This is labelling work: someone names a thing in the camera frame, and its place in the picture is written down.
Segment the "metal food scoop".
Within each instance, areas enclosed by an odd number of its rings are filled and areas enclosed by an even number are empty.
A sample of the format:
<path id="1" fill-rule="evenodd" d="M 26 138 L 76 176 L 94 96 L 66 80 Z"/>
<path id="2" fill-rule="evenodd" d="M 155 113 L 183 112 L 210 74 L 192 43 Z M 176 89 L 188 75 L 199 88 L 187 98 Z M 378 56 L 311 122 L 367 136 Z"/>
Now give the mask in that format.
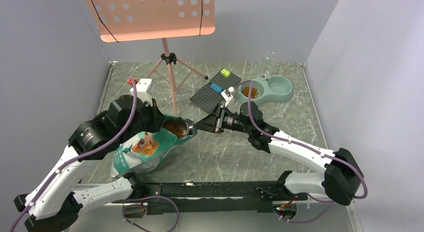
<path id="1" fill-rule="evenodd" d="M 181 117 L 168 117 L 162 124 L 162 128 L 173 133 L 178 139 L 192 137 L 197 134 L 197 131 L 194 128 L 194 122 L 190 119 L 184 119 Z"/>

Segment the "green pet food bag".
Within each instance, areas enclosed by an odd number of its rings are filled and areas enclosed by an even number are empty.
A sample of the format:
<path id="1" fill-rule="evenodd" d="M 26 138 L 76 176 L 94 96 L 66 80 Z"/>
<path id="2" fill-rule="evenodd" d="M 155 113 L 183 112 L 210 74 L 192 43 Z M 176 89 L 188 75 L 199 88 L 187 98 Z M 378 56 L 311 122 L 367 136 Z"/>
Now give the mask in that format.
<path id="1" fill-rule="evenodd" d="M 195 136 L 178 139 L 162 127 L 158 132 L 142 131 L 114 151 L 110 176 L 117 179 L 126 173 L 148 173 L 154 170 L 172 150 Z"/>

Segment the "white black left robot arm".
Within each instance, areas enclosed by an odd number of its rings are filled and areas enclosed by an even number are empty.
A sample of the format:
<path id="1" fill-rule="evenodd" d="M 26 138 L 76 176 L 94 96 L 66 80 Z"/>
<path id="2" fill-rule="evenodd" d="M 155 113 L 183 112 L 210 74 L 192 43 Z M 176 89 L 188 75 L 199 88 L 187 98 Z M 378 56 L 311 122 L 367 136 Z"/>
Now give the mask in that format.
<path id="1" fill-rule="evenodd" d="M 63 154 L 43 182 L 31 193 L 17 195 L 14 204 L 28 215 L 29 232 L 61 232 L 84 212 L 107 203 L 128 199 L 139 201 L 144 188 L 134 176 L 125 176 L 123 185 L 103 188 L 94 195 L 75 191 L 87 171 L 99 164 L 140 132 L 158 132 L 165 121 L 155 99 L 145 101 L 134 95 L 113 100 L 108 109 L 81 123 L 68 140 Z"/>

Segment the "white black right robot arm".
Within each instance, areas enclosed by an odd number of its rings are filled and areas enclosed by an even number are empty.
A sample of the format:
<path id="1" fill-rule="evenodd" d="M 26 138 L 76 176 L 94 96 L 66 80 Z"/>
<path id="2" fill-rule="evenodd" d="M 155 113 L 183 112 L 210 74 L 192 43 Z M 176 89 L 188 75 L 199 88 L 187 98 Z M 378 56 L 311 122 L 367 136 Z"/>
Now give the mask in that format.
<path id="1" fill-rule="evenodd" d="M 194 124 L 198 131 L 220 134 L 232 130 L 248 135 L 248 142 L 259 151 L 287 157 L 312 169 L 312 173 L 285 171 L 276 185 L 276 194 L 288 200 L 294 194 L 326 195 L 331 201 L 348 206 L 356 195 L 364 175 L 353 154 L 320 148 L 291 137 L 264 121 L 263 112 L 254 103 L 245 102 L 239 112 L 231 112 L 222 104 Z"/>

